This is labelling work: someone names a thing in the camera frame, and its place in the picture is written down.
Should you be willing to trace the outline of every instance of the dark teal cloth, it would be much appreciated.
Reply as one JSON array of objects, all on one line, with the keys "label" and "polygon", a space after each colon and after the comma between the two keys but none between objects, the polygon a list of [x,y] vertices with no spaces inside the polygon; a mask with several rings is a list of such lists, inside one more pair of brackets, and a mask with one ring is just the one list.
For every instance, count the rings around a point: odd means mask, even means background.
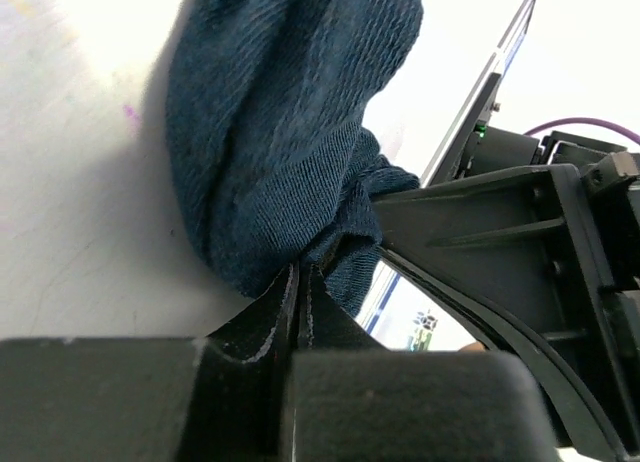
[{"label": "dark teal cloth", "polygon": [[418,187],[362,115],[421,18],[420,0],[196,0],[169,73],[173,180],[195,251],[242,294],[303,259],[357,313],[381,241],[371,198]]}]

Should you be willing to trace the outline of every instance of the white table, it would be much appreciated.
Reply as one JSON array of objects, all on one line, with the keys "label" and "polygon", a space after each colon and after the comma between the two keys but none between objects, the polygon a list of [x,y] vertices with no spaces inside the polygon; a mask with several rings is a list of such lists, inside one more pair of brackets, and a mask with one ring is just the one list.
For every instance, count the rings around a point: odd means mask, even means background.
[{"label": "white table", "polygon": [[[193,255],[171,190],[181,2],[2,0],[0,337],[203,335],[248,303]],[[367,112],[390,157],[428,157],[520,2],[424,0],[415,49]]]}]

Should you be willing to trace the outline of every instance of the green led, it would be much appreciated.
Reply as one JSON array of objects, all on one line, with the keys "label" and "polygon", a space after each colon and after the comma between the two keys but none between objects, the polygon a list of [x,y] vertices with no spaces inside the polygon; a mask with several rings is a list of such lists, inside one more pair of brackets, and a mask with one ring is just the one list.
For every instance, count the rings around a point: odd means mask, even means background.
[{"label": "green led", "polygon": [[487,131],[486,125],[476,125],[474,132],[477,132],[480,137],[484,137],[484,133]]}]

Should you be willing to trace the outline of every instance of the cable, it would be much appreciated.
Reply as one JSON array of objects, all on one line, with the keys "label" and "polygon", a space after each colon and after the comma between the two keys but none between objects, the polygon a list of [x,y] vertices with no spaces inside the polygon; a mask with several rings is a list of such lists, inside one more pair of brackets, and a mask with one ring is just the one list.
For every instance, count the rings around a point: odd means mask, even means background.
[{"label": "cable", "polygon": [[568,117],[566,119],[558,119],[552,120],[551,122],[547,122],[546,124],[539,125],[538,127],[534,127],[531,130],[525,132],[525,135],[532,136],[543,130],[554,129],[556,127],[560,127],[561,125],[594,125],[596,127],[602,127],[604,129],[611,130],[612,132],[616,132],[623,137],[626,137],[631,142],[634,142],[638,146],[640,146],[640,135],[636,134],[632,130],[627,129],[626,127],[622,127],[613,122],[609,122],[607,120],[602,119],[594,119],[591,117]]}]

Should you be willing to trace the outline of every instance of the black plastic part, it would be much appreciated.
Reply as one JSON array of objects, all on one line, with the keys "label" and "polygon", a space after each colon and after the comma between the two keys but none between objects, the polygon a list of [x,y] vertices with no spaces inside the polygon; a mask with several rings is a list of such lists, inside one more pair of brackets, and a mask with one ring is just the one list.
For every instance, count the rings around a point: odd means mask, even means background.
[{"label": "black plastic part", "polygon": [[0,344],[0,460],[167,461],[205,340]]},{"label": "black plastic part", "polygon": [[313,267],[207,339],[4,342],[0,366],[3,461],[556,460],[520,361],[387,351]]},{"label": "black plastic part", "polygon": [[375,210],[384,259],[472,335],[517,354],[580,453],[638,453],[602,310],[614,279],[576,167],[507,169],[384,196]]},{"label": "black plastic part", "polygon": [[487,82],[471,106],[467,118],[460,126],[447,153],[431,178],[430,185],[441,184],[456,178],[461,168],[467,140],[469,140],[477,125],[486,125],[491,118],[491,109],[495,103],[501,80],[502,76],[500,74],[492,73],[489,75]]},{"label": "black plastic part", "polygon": [[631,399],[640,414],[640,290],[608,294],[604,303]]},{"label": "black plastic part", "polygon": [[609,154],[592,165],[585,187],[620,290],[640,288],[640,154]]},{"label": "black plastic part", "polygon": [[461,170],[456,178],[471,177],[522,165],[531,165],[538,139],[486,127],[474,131],[467,141]]},{"label": "black plastic part", "polygon": [[540,164],[573,164],[580,170],[600,162],[610,153],[627,150],[621,145],[558,131],[544,137],[541,147]]},{"label": "black plastic part", "polygon": [[296,460],[557,461],[538,387],[506,354],[302,353],[288,401]]}]

